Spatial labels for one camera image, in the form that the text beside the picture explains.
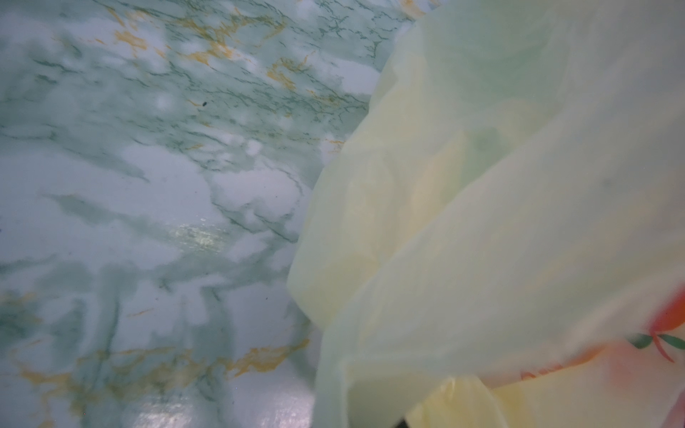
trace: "printed leaf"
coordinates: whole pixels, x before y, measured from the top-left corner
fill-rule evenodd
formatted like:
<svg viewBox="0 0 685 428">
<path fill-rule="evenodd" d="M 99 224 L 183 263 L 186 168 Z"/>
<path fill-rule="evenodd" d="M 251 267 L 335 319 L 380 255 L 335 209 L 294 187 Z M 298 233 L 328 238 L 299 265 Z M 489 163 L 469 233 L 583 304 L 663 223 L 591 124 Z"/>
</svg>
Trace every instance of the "printed leaf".
<svg viewBox="0 0 685 428">
<path fill-rule="evenodd" d="M 633 336 L 630 336 L 628 339 L 628 342 L 632 343 L 634 347 L 637 349 L 644 349 L 648 347 L 651 344 L 651 336 L 647 334 L 634 334 Z"/>
<path fill-rule="evenodd" d="M 670 336 L 668 334 L 660 334 L 659 337 L 674 348 L 685 349 L 685 340 L 682 340 L 681 338 L 676 338 L 675 336 Z"/>
</svg>

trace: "crumpled plastic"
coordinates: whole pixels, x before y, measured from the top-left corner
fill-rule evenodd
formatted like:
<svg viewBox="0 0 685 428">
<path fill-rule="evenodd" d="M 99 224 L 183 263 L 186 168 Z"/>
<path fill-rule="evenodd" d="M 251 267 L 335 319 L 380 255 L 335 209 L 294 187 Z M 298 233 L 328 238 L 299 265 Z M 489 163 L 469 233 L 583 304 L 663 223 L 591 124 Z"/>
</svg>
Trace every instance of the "crumpled plastic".
<svg viewBox="0 0 685 428">
<path fill-rule="evenodd" d="M 683 360 L 623 338 L 659 340 L 645 326 L 685 284 L 684 136 L 681 1 L 453 0 L 417 21 L 290 270 L 324 331 L 312 426 L 677 420 Z M 659 375 L 611 389 L 634 360 Z"/>
</svg>

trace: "translucent plastic bag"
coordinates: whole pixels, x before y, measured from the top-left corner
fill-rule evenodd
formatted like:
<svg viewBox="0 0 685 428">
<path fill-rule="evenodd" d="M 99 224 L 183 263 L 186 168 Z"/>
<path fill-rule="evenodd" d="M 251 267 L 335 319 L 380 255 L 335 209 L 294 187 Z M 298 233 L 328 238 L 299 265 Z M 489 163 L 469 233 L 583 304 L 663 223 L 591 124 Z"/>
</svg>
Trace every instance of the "translucent plastic bag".
<svg viewBox="0 0 685 428">
<path fill-rule="evenodd" d="M 323 171 L 290 270 L 324 330 L 312 426 L 388 428 L 413 408 L 413 428 L 584 411 L 618 427 L 602 414 L 628 405 L 643 417 L 621 427 L 663 426 L 683 364 L 643 388 L 666 404 L 597 412 L 569 400 L 610 401 L 591 382 L 603 354 L 514 377 L 623 349 L 685 283 L 684 131 L 681 1 L 453 0 L 419 20 Z M 577 394 L 550 407 L 562 390 Z"/>
</svg>

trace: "white and green marble pattern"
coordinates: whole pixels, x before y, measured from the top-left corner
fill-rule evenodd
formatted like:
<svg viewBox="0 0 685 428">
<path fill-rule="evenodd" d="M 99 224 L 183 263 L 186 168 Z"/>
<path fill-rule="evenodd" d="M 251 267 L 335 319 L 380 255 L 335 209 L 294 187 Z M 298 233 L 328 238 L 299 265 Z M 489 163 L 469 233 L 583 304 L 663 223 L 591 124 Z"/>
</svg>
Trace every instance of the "white and green marble pattern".
<svg viewBox="0 0 685 428">
<path fill-rule="evenodd" d="M 306 201 L 431 7 L 0 2 L 0 426 L 308 427 Z"/>
</svg>

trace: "green marble tabletop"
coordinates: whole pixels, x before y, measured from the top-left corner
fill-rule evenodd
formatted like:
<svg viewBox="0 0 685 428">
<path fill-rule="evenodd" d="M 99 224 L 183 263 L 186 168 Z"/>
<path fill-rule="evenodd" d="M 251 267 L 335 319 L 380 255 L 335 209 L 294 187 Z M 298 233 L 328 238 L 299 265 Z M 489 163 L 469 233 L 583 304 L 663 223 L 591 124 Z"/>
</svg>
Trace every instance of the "green marble tabletop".
<svg viewBox="0 0 685 428">
<path fill-rule="evenodd" d="M 3 0 L 0 426 L 308 427 L 284 287 L 427 0 Z"/>
</svg>

